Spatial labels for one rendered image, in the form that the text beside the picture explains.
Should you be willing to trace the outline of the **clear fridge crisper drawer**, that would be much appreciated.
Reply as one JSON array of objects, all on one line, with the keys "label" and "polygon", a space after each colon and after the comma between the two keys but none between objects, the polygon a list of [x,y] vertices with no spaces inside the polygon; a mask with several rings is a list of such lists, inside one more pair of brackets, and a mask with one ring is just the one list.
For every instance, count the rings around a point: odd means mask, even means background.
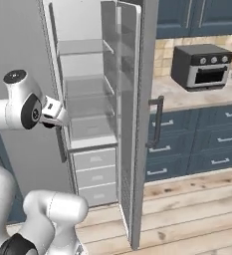
[{"label": "clear fridge crisper drawer", "polygon": [[72,119],[70,132],[72,149],[116,143],[115,119],[106,116]]}]

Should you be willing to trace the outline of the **grey fridge drawer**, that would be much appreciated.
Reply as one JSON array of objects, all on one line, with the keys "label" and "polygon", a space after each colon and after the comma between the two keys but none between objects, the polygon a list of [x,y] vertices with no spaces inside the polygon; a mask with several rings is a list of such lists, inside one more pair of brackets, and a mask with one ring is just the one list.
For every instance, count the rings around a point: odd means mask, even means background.
[{"label": "grey fridge drawer", "polygon": [[73,159],[76,170],[114,165],[116,163],[116,150],[112,147],[75,152]]},{"label": "grey fridge drawer", "polygon": [[116,181],[116,167],[114,165],[90,168],[76,172],[78,187],[90,187]]},{"label": "grey fridge drawer", "polygon": [[79,189],[89,207],[116,202],[116,184],[114,182]]}]

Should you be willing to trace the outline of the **black toaster oven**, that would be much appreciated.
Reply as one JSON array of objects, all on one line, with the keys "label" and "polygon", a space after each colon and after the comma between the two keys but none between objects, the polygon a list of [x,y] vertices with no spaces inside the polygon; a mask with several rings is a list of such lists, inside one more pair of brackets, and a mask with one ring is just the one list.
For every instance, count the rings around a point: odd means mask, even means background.
[{"label": "black toaster oven", "polygon": [[232,51],[213,44],[175,46],[170,77],[186,91],[215,90],[226,85]]}]

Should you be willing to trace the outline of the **blue wall cupboards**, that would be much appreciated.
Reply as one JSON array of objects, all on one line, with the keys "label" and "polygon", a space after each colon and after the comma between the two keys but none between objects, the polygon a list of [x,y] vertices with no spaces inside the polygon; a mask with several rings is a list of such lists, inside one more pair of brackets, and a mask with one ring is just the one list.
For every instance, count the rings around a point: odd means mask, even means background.
[{"label": "blue wall cupboards", "polygon": [[157,39],[232,35],[232,0],[159,0]]}]

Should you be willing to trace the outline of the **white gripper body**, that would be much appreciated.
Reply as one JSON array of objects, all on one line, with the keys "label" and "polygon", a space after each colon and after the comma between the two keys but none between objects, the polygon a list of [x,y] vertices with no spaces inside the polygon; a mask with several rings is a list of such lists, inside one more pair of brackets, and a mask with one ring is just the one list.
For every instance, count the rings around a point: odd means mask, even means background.
[{"label": "white gripper body", "polygon": [[66,126],[69,123],[68,112],[57,100],[44,100],[42,103],[41,122],[54,126]]}]

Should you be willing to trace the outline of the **blue base drawer cabinets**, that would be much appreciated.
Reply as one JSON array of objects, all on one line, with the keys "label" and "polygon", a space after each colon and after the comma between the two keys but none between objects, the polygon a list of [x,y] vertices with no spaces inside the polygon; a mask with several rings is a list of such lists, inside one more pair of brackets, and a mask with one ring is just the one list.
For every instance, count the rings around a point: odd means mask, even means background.
[{"label": "blue base drawer cabinets", "polygon": [[168,112],[147,151],[147,182],[232,167],[232,105]]}]

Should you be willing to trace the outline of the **grey closed fridge door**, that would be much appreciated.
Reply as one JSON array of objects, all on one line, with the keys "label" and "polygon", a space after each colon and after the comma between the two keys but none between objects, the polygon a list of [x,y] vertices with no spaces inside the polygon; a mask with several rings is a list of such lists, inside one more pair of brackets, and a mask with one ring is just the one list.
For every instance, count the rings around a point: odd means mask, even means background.
[{"label": "grey closed fridge door", "polygon": [[[38,0],[0,0],[0,99],[8,97],[4,76],[17,69],[28,71],[45,95],[58,96],[44,28]],[[1,136],[23,194],[34,189],[71,190],[54,128],[37,125],[4,130]]]}]

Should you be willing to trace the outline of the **glass fridge shelf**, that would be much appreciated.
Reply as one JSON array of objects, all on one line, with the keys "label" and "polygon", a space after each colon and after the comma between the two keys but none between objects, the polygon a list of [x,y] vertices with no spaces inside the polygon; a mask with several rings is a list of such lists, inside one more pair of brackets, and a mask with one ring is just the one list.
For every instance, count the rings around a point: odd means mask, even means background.
[{"label": "glass fridge shelf", "polygon": [[112,96],[115,93],[104,75],[66,78],[65,86],[65,95],[69,98]]},{"label": "glass fridge shelf", "polygon": [[104,99],[70,100],[67,101],[69,115],[72,118],[93,116],[113,116],[114,107]]},{"label": "glass fridge shelf", "polygon": [[103,39],[59,41],[57,54],[59,56],[97,54],[103,52],[115,52]]}]

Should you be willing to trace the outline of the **blue cabinet side panel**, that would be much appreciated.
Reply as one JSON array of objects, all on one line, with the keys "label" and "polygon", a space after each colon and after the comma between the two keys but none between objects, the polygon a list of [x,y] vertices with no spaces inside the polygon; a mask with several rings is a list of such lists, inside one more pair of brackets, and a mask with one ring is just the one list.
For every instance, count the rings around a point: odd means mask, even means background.
[{"label": "blue cabinet side panel", "polygon": [[[15,178],[15,173],[11,166],[11,162],[10,162],[1,134],[0,134],[0,163]],[[16,192],[15,192],[12,209],[8,217],[9,223],[19,223],[19,222],[23,222],[26,219],[26,215],[23,211],[23,195],[19,188],[19,184],[16,178],[15,178],[15,183],[16,183]]]}]

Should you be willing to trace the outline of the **grey fridge cabinet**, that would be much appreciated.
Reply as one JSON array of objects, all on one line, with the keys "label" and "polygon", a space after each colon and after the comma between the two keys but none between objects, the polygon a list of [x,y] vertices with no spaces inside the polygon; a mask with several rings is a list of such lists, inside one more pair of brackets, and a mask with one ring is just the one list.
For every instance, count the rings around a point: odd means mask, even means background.
[{"label": "grey fridge cabinet", "polygon": [[[87,96],[69,98],[65,95],[65,79],[71,77],[104,75],[104,54],[84,54],[59,56],[57,44],[59,41],[102,39],[101,3],[103,0],[42,0],[43,15],[46,25],[46,39],[50,46],[50,60],[53,67],[53,78],[56,83],[59,101],[68,112],[67,101],[104,99],[110,104],[116,98],[112,96]],[[71,148],[70,125],[72,118],[69,115],[69,123],[62,127],[63,140],[67,150],[67,161],[70,172],[70,184],[75,193],[79,194],[76,170],[73,154],[88,150],[114,148],[113,144],[97,145],[79,149]]]}]

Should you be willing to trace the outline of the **grey open fridge door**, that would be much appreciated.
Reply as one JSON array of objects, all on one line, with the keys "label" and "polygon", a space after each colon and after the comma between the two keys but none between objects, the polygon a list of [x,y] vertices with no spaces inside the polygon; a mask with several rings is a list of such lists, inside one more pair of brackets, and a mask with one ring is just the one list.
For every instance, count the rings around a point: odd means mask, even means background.
[{"label": "grey open fridge door", "polygon": [[158,0],[101,3],[104,73],[116,98],[116,196],[130,248],[139,247]]}]

